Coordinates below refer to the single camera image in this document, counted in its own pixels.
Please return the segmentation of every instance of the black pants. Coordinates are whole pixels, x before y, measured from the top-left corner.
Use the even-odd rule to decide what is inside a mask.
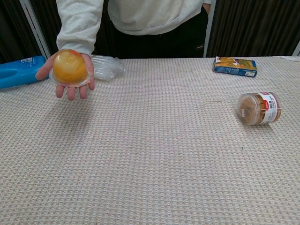
[[[135,36],[115,29],[117,56],[136,58],[202,58],[208,14],[201,13],[161,35]]]

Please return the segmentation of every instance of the white sweatshirt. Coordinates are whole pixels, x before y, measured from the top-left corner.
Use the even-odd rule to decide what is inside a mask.
[[[100,28],[103,0],[56,0],[61,19],[58,49],[91,55]],[[108,14],[119,31],[131,35],[169,32],[211,0],[109,0]]]

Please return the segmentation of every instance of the white tablecloth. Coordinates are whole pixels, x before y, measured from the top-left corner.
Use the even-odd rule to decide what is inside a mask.
[[[85,101],[42,82],[0,91],[0,224],[299,224],[300,63],[124,60]],[[273,91],[276,123],[247,127],[237,98]]]

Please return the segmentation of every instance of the jar label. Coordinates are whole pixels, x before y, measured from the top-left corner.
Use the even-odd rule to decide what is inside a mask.
[[[259,95],[263,98],[266,105],[266,111],[261,124],[271,123],[275,120],[278,113],[278,104],[275,97],[268,92],[260,92]]]

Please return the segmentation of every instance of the blue plastic bottle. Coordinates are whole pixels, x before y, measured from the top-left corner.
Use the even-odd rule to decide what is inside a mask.
[[[37,82],[37,71],[45,63],[43,56],[0,64],[0,89]]]

